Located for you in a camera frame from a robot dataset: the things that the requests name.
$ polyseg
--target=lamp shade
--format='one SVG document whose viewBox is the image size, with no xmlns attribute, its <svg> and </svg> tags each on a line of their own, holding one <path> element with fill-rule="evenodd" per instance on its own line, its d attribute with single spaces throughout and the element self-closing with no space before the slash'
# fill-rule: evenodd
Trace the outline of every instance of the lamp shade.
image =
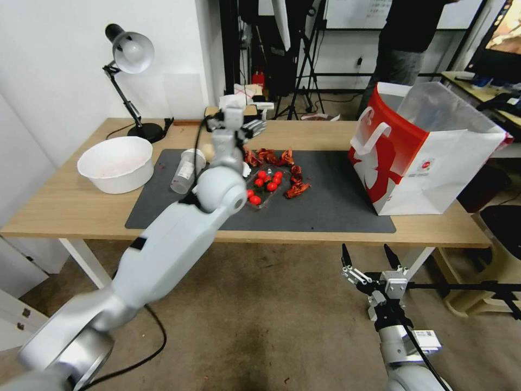
<svg viewBox="0 0 521 391">
<path fill-rule="evenodd" d="M 112 55 L 117 67 L 125 73 L 140 73 L 154 59 L 154 45 L 142 34 L 123 30 L 117 24 L 109 24 L 105 35 L 112 42 Z"/>
</svg>

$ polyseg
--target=monitor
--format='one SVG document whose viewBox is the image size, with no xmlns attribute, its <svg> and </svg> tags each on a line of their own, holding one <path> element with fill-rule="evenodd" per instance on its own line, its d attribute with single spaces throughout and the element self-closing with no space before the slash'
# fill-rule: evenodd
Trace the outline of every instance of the monitor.
<svg viewBox="0 0 521 391">
<path fill-rule="evenodd" d="M 521 0 L 507 0 L 466 68 L 511 83 L 521 81 Z"/>
</svg>

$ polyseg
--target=lamp base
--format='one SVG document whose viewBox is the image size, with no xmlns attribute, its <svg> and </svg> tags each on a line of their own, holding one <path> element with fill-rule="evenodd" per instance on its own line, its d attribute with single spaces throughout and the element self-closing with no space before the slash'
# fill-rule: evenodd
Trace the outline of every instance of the lamp base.
<svg viewBox="0 0 521 391">
<path fill-rule="evenodd" d="M 155 123 L 146 123 L 142 124 L 142 134 L 138 133 L 137 127 L 133 127 L 129 130 L 127 133 L 127 136 L 137 136 L 142 137 L 151 143 L 155 143 L 156 141 L 159 141 L 165 137 L 165 133 L 163 131 L 163 128 Z"/>
</svg>

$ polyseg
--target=whiteboard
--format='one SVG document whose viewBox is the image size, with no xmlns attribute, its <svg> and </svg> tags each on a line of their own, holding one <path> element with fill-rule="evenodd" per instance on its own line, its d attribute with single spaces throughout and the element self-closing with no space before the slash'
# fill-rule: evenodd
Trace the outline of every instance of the whiteboard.
<svg viewBox="0 0 521 391">
<path fill-rule="evenodd" d="M 381 29 L 385 25 L 391 3 L 392 0 L 327 0 L 326 28 Z M 438 29 L 467 29 L 480 3 L 481 0 L 461 0 L 447 4 Z M 411 10 L 411 14 L 421 17 L 421 6 Z"/>
</svg>

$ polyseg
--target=desk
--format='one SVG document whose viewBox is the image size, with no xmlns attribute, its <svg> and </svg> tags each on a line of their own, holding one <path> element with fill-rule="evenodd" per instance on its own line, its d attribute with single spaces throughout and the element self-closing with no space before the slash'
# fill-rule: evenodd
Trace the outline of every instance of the desk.
<svg viewBox="0 0 521 391">
<path fill-rule="evenodd" d="M 467 95 L 473 98 L 477 104 L 486 102 L 502 92 L 489 86 L 483 87 L 481 89 L 472 88 L 472 84 L 466 81 L 456 80 L 456 77 L 458 77 L 459 74 L 460 72 L 445 71 L 441 73 L 441 80 L 445 85 L 448 85 L 449 87 L 454 85 L 457 86 L 460 90 L 465 91 Z M 518 128 L 521 128 L 520 117 L 515 116 L 513 114 L 509 114 L 506 111 L 495 109 L 491 109 L 490 111 L 503 122 L 509 122 L 510 124 L 517 126 Z"/>
<path fill-rule="evenodd" d="M 150 120 L 161 124 L 161 120 Z M 97 190 L 76 169 L 81 154 L 105 139 L 111 131 L 129 123 L 128 118 L 107 119 L 72 157 L 42 186 L 29 203 L 0 230 L 4 236 L 54 237 L 79 263 L 92 281 L 103 287 L 110 277 L 85 244 L 84 239 L 133 240 L 141 230 L 125 228 L 126 219 L 141 189 L 126 194 Z M 264 147 L 296 150 L 348 150 L 356 122 L 268 121 L 265 132 L 252 140 L 252 149 Z M 198 125 L 172 126 L 168 135 L 153 144 L 154 162 L 165 148 L 193 148 Z M 201 143 L 209 134 L 201 135 Z M 435 247 L 485 248 L 490 242 L 463 207 L 455 201 L 443 215 L 393 216 L 393 234 L 361 232 L 265 232 L 218 231 L 217 242 L 248 243 L 353 243 L 361 245 L 407 245 L 402 259 L 415 273 Z"/>
</svg>

